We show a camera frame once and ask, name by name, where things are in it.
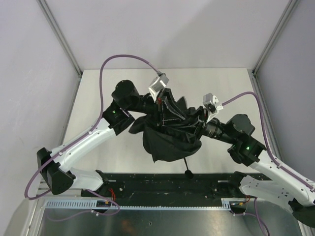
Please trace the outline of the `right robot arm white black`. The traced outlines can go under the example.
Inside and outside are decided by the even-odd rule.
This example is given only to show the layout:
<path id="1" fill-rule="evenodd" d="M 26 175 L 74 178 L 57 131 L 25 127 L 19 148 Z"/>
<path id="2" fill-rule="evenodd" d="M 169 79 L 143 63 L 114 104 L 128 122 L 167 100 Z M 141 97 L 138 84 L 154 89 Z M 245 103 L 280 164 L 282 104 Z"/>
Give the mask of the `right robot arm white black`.
<path id="1" fill-rule="evenodd" d="M 236 114 L 221 123 L 215 114 L 203 111 L 203 135 L 232 146 L 227 150 L 234 162 L 268 177 L 257 180 L 235 173 L 236 185 L 245 195 L 274 203 L 301 223 L 315 226 L 315 183 L 277 158 L 270 149 L 252 137 L 255 127 L 245 114 Z"/>

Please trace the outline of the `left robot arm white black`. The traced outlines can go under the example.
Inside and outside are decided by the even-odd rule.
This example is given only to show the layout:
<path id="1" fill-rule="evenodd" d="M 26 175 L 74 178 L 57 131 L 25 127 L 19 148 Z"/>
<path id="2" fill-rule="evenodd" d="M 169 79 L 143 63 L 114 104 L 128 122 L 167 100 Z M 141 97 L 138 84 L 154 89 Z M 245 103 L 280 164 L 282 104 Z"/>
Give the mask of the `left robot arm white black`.
<path id="1" fill-rule="evenodd" d="M 138 93 L 132 81 L 120 81 L 111 94 L 112 103 L 107 109 L 101 109 L 95 124 L 59 147 L 40 149 L 37 152 L 38 167 L 50 192 L 59 195 L 69 189 L 98 190 L 105 183 L 101 172 L 76 169 L 75 163 L 98 145 L 127 129 L 135 120 L 130 111 L 154 111 L 158 96 L 165 90 L 168 81 L 164 74 L 157 76 L 145 95 Z"/>

